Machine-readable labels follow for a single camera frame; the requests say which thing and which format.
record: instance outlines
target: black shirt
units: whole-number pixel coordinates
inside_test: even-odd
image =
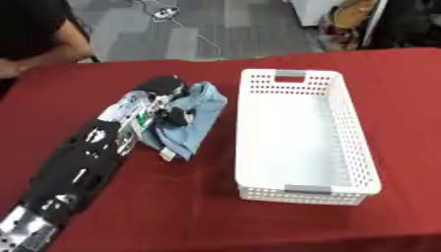
[[[0,0],[0,58],[20,60],[50,50],[70,13],[65,0]],[[0,99],[12,84],[0,80]]]

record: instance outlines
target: person's hand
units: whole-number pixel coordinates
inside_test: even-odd
[[[0,58],[0,80],[16,78],[20,75],[20,73],[21,71],[19,63]]]

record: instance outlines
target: basket handle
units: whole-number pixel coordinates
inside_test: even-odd
[[[303,194],[332,194],[331,186],[314,186],[314,185],[290,185],[284,186],[286,193],[303,193]]]
[[[303,70],[276,70],[276,76],[305,77],[306,71]]]
[[[306,71],[301,70],[276,70],[275,83],[279,84],[304,84]]]

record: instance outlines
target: white box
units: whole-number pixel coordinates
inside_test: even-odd
[[[276,82],[286,76],[303,80]],[[358,205],[381,190],[337,72],[244,70],[236,135],[235,178],[243,199]]]

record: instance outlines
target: robotic arm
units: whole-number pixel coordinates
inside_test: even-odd
[[[185,112],[169,103],[187,93],[177,77],[157,77],[65,140],[0,221],[0,252],[45,250],[72,215],[88,208],[146,129],[158,121],[186,124]]]

